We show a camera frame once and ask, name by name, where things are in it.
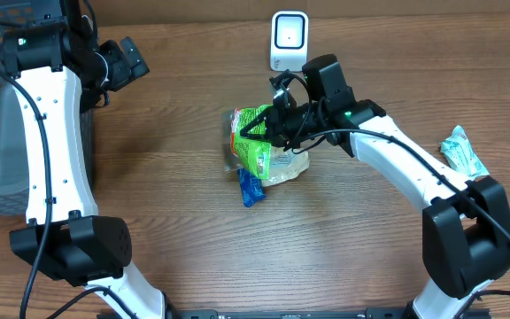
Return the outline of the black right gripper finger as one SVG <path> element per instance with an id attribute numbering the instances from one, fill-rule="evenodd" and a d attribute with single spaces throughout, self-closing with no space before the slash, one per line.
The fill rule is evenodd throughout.
<path id="1" fill-rule="evenodd" d="M 239 118 L 240 136 L 265 136 L 269 108 L 269 105 L 261 105 L 258 108 L 242 109 Z"/>
<path id="2" fill-rule="evenodd" d="M 241 136 L 241 138 L 245 138 L 245 139 L 249 139 L 249 140 L 253 140 L 253 141 L 259 141 L 259 142 L 273 145 L 273 142 L 268 138 L 268 136 L 266 134 L 255 134 L 255 133 L 250 133 L 247 131 L 241 131 L 240 136 Z"/>

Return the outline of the green clear snack packet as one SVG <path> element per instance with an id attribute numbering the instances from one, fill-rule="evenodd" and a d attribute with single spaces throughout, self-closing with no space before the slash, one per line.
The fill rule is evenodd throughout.
<path id="1" fill-rule="evenodd" d="M 268 178 L 272 145 L 241 138 L 239 132 L 240 112 L 236 108 L 222 115 L 222 150 L 224 169 L 245 168 L 258 179 Z"/>

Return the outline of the beige plastic bag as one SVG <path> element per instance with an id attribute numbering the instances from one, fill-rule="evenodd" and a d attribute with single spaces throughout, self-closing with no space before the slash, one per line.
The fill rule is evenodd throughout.
<path id="1" fill-rule="evenodd" d="M 282 148 L 271 148 L 268 178 L 261 181 L 263 187 L 274 186 L 297 178 L 310 166 L 308 152 L 295 154 L 293 150 L 284 152 Z"/>

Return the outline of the blue cookie packet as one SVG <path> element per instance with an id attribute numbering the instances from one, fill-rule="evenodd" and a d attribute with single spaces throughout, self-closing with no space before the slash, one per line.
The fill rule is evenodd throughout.
<path id="1" fill-rule="evenodd" d="M 237 171 L 239 186 L 242 192 L 243 205 L 252 207 L 266 198 L 262 182 L 245 168 Z"/>

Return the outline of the mint green snack packet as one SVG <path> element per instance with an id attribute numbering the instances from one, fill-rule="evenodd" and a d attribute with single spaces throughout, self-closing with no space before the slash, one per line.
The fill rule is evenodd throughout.
<path id="1" fill-rule="evenodd" d="M 440 152 L 453 170 L 468 176 L 471 180 L 490 174 L 475 154 L 461 125 L 457 125 L 451 135 L 440 143 Z"/>

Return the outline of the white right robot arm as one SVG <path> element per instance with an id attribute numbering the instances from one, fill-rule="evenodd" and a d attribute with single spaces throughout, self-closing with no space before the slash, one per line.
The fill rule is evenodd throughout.
<path id="1" fill-rule="evenodd" d="M 491 282 L 510 269 L 510 207 L 502 185 L 446 166 L 408 138 L 375 102 L 357 100 L 333 54 L 304 64 L 297 77 L 309 99 L 289 92 L 296 76 L 271 79 L 271 104 L 235 111 L 233 153 L 261 179 L 270 176 L 270 149 L 293 151 L 328 141 L 368 164 L 420 211 L 422 259 L 429 282 L 406 308 L 407 318 L 462 318 Z"/>

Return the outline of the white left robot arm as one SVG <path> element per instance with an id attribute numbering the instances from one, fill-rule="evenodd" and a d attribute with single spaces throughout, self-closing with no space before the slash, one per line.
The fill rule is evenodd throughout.
<path id="1" fill-rule="evenodd" d="M 5 33 L 5 78 L 19 100 L 30 185 L 12 251 L 34 274 L 95 293 L 122 318 L 166 318 L 165 295 L 132 261 L 127 224 L 98 212 L 89 185 L 81 115 L 148 67 L 133 41 L 97 40 L 79 1 L 34 1 L 33 19 Z"/>

